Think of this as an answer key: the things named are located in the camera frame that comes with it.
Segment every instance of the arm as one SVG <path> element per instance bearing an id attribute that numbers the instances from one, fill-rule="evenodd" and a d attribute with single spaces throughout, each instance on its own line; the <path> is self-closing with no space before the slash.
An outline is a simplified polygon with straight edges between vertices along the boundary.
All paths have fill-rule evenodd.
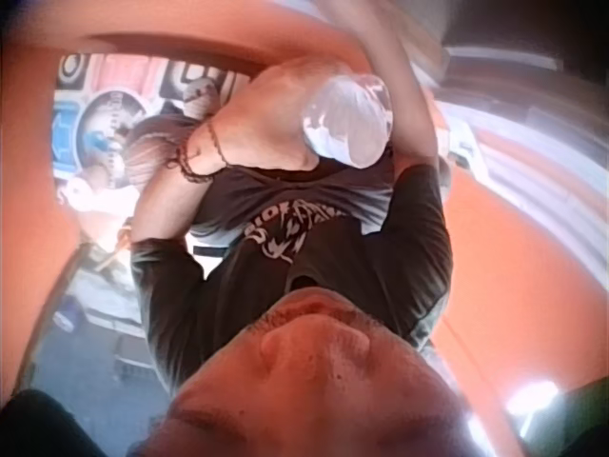
<path id="1" fill-rule="evenodd" d="M 396 152 L 396 175 L 410 166 L 437 166 L 436 132 L 410 66 L 410 60 L 391 21 L 371 0 L 316 0 L 320 9 L 361 44 L 374 72 L 387 84 L 394 111 L 391 141 Z"/>
<path id="2" fill-rule="evenodd" d="M 210 175 L 225 167 L 209 131 L 197 135 L 197 144 L 187 147 L 190 167 L 197 174 Z M 131 224 L 131 242 L 147 239 L 182 239 L 194 219 L 210 183 L 190 183 L 179 167 L 161 167 L 142 193 Z"/>

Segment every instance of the wrist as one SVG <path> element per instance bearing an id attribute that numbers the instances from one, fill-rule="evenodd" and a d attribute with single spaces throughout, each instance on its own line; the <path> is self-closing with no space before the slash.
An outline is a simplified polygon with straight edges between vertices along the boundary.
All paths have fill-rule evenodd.
<path id="1" fill-rule="evenodd" d="M 187 157 L 192 171 L 203 176 L 211 176 L 227 165 L 209 127 L 205 124 L 196 129 L 188 139 Z"/>

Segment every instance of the circular logo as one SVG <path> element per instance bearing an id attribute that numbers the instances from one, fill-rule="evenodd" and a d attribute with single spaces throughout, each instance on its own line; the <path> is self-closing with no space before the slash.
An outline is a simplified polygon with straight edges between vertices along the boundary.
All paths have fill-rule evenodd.
<path id="1" fill-rule="evenodd" d="M 127 133 L 146 117 L 146 108 L 124 90 L 97 95 L 85 108 L 76 129 L 76 153 L 83 169 L 103 165 L 110 187 L 128 185 L 121 153 Z"/>

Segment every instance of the plastic water bottle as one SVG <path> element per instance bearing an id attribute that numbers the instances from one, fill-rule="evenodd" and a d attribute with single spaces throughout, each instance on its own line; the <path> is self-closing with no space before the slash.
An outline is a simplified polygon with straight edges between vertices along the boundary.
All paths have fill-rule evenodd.
<path id="1" fill-rule="evenodd" d="M 392 127 L 389 91 L 372 74 L 330 78 L 303 113 L 308 145 L 320 156 L 356 169 L 379 161 Z"/>

